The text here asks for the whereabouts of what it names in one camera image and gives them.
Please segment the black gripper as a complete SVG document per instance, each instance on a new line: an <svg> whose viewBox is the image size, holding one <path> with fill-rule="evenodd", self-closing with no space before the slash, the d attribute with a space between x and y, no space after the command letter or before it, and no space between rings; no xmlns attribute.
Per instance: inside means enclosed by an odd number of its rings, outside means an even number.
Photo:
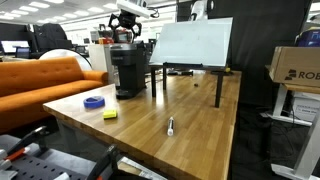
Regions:
<svg viewBox="0 0 320 180"><path fill-rule="evenodd" d="M117 25L112 24L114 19L118 20ZM125 10L121 10L119 16L111 14L108 26L113 32L113 39L115 42L119 42L119 35L117 33L119 27L129 29L132 32L133 37L131 41L134 41L136 37L140 36L142 30L142 24L136 21L136 15Z"/></svg>

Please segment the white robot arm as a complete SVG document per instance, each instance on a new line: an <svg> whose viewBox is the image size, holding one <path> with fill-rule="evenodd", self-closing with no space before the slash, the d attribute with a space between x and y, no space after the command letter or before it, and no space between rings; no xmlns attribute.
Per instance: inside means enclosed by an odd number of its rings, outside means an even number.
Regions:
<svg viewBox="0 0 320 180"><path fill-rule="evenodd" d="M132 39L141 35L142 24L136 21L137 17L158 18L160 16L156 7L148 5L146 0L116 0L116 6L120 10L119 15L111 14L108 26L113 33L115 43L119 43L119 27L128 29L132 32Z"/></svg>

